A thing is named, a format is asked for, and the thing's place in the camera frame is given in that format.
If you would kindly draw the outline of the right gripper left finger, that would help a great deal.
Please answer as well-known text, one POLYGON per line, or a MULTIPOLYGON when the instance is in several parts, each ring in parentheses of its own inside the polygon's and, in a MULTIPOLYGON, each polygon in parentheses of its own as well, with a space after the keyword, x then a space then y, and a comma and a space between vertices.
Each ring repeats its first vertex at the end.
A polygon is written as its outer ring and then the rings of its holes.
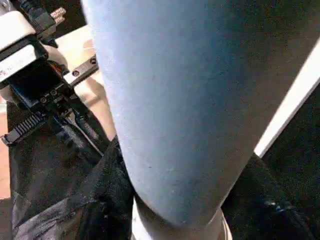
POLYGON ((13 240, 130 240, 134 189, 114 137, 75 193, 12 225, 13 240))

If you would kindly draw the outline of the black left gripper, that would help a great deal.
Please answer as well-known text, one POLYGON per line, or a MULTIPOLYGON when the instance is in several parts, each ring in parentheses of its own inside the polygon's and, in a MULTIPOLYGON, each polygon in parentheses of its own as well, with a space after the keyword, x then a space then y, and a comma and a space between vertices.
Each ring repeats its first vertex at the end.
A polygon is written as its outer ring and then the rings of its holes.
POLYGON ((81 101, 75 86, 99 69, 92 56, 68 71, 49 59, 39 43, 17 43, 0 53, 0 86, 30 116, 3 135, 8 147, 17 145, 49 122, 55 135, 81 156, 101 156, 109 140, 94 114, 81 101))

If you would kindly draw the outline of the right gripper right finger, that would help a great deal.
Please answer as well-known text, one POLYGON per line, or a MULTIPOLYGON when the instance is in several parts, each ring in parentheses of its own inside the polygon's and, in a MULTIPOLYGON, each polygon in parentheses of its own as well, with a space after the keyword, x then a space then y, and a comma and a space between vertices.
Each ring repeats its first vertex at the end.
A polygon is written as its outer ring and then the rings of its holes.
POLYGON ((230 190, 222 211, 234 240, 317 239, 256 154, 230 190))

